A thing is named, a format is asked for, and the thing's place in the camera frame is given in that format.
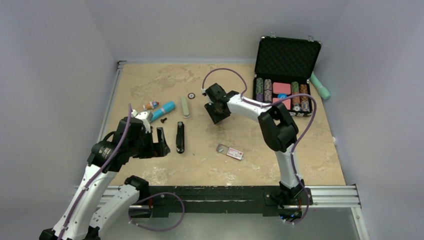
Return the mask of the black stapler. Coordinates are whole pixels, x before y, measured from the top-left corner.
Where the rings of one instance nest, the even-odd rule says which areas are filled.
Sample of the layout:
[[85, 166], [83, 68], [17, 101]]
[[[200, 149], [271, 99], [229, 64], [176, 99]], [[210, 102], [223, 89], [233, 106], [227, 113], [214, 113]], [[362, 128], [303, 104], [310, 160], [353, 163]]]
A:
[[176, 151], [178, 154], [183, 154], [185, 152], [185, 125], [183, 121], [177, 123], [177, 133], [176, 133]]

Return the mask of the beige green stapler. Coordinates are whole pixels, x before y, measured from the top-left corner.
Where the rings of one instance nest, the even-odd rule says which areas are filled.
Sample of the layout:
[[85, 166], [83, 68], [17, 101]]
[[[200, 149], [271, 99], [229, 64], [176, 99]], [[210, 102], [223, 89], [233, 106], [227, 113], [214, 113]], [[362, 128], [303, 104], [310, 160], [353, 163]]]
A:
[[183, 114], [184, 118], [189, 118], [190, 117], [190, 109], [189, 109], [187, 97], [182, 96], [180, 100], [181, 100], [182, 114]]

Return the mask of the red white staple box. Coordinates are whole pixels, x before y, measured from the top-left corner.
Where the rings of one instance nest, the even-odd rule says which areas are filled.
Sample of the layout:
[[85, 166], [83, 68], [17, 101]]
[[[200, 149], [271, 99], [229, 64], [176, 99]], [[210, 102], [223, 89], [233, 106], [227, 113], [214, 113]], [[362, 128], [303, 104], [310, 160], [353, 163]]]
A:
[[216, 152], [223, 154], [227, 157], [236, 159], [238, 161], [241, 161], [243, 159], [244, 153], [242, 151], [239, 151], [235, 148], [226, 146], [224, 144], [218, 144], [216, 147]]

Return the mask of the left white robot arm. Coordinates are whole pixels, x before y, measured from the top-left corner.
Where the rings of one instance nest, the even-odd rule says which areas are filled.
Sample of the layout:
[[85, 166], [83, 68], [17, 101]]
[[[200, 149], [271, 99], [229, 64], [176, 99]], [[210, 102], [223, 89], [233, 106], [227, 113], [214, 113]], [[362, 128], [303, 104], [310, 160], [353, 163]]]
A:
[[140, 116], [122, 118], [115, 131], [94, 144], [79, 187], [61, 219], [41, 232], [41, 240], [99, 240], [106, 228], [130, 204], [142, 205], [149, 199], [149, 183], [135, 175], [128, 177], [111, 200], [98, 208], [103, 194], [131, 158], [150, 159], [170, 153], [164, 129], [153, 127]]

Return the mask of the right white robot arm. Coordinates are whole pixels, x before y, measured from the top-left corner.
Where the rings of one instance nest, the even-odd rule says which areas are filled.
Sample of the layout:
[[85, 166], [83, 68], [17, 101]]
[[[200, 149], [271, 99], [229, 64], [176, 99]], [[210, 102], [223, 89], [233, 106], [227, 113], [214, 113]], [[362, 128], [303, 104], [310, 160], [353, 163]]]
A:
[[299, 128], [285, 105], [265, 106], [237, 91], [226, 92], [217, 83], [203, 89], [202, 95], [208, 97], [204, 107], [214, 124], [231, 114], [247, 117], [259, 124], [264, 142], [276, 155], [282, 200], [288, 204], [298, 200], [305, 187], [295, 151]]

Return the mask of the blue cylindrical bottle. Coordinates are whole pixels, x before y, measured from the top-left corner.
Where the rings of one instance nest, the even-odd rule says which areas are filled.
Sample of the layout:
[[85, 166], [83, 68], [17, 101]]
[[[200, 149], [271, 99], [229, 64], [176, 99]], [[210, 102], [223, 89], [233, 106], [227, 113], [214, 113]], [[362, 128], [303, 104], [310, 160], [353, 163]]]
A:
[[152, 117], [150, 119], [150, 122], [154, 122], [156, 120], [158, 120], [160, 117], [162, 117], [165, 114], [170, 113], [171, 111], [173, 111], [176, 108], [176, 105], [173, 101], [169, 101], [167, 103], [165, 103], [163, 106], [158, 106], [157, 110], [154, 110], [152, 112]]

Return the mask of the small red blue toy figure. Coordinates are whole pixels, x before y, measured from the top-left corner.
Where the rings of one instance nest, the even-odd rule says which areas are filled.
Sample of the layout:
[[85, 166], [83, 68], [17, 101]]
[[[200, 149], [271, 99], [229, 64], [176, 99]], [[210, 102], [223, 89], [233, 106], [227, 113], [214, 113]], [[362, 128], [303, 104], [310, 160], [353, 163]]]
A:
[[159, 106], [158, 101], [149, 101], [148, 103], [144, 104], [142, 107], [145, 111], [147, 110], [153, 110]]

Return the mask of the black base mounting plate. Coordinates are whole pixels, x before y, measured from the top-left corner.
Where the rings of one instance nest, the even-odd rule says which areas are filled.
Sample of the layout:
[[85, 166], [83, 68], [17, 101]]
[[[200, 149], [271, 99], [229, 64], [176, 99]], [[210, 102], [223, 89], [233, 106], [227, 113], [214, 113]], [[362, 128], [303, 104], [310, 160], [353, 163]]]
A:
[[154, 218], [170, 213], [260, 214], [295, 220], [313, 204], [311, 190], [283, 191], [279, 186], [150, 186], [132, 209], [145, 207]]

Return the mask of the pink card deck box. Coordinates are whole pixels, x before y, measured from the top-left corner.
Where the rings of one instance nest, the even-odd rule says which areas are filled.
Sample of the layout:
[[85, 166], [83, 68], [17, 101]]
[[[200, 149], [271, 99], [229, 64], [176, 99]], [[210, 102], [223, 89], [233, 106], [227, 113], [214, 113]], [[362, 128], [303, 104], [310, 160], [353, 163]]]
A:
[[273, 82], [272, 83], [272, 92], [276, 95], [279, 95], [279, 94], [291, 95], [292, 94], [292, 86], [289, 83]]

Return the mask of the black poker chip case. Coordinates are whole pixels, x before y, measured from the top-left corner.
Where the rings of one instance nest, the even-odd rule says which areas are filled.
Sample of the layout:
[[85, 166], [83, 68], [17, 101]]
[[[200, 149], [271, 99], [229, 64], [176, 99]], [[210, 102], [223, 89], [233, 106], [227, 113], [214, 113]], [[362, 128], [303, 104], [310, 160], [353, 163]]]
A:
[[[276, 102], [278, 94], [274, 94], [274, 82], [291, 84], [293, 94], [311, 94], [309, 79], [318, 59], [322, 44], [320, 41], [262, 36], [256, 56], [252, 99], [262, 103]], [[259, 84], [270, 82], [270, 101], [264, 98], [264, 91], [257, 90]]]

